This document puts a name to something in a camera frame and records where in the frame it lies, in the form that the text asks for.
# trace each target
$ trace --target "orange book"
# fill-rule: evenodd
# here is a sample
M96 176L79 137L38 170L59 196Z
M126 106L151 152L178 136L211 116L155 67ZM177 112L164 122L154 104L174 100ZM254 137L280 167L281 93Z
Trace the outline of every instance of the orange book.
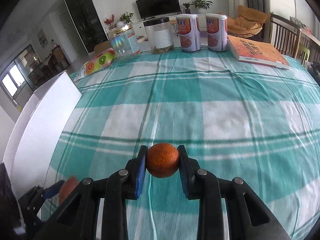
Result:
M289 69L289 64L270 43L251 41L228 35L229 49L242 62Z

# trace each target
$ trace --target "potted plant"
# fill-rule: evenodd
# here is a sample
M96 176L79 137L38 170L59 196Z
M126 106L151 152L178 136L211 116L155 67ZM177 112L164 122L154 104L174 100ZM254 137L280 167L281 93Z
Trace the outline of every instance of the potted plant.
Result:
M107 31L113 29L115 27L115 15L114 14L111 15L111 19L106 18L104 20L104 23L107 25Z
M212 2L208 0L192 0L191 5L194 5L195 8L199 8L198 12L200 14L204 14L205 11L212 5Z
M130 23L132 16L133 16L133 13L125 12L124 14L122 14L120 16L120 22L122 23L122 25Z
M185 3L183 3L182 5L186 8L186 9L185 9L185 13L191 14L190 9L189 9L190 3L185 2Z

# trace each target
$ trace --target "gold lid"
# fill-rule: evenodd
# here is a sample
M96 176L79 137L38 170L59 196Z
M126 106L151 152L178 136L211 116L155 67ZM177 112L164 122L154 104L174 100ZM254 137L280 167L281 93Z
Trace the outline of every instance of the gold lid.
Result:
M132 25L131 24L126 24L124 26L121 26L121 27L116 27L116 28L113 28L111 29L110 31L108 31L108 36L109 37L113 37L119 33L124 33L126 32L127 30L130 30L132 28Z

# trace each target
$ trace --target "canned porridge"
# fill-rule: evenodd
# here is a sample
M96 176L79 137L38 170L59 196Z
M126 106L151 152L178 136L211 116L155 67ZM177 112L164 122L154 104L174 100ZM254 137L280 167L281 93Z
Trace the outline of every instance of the canned porridge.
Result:
M227 16L207 13L205 15L208 33L208 49L212 51L227 50Z
M177 15L177 25L182 51L199 51L201 44L198 16L196 14L179 14Z

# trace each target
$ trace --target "jar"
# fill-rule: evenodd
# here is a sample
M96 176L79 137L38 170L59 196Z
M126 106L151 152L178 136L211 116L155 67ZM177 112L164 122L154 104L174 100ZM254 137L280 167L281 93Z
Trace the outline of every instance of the jar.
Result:
M227 50L227 16L207 13L205 15L208 33L208 49L222 52Z
M120 62L128 62L140 55L137 37L131 24L108 31L111 46Z
M153 54L163 54L174 50L169 17L148 20L143 25Z
M196 14L179 14L176 18L182 51L199 51L201 43L198 16Z

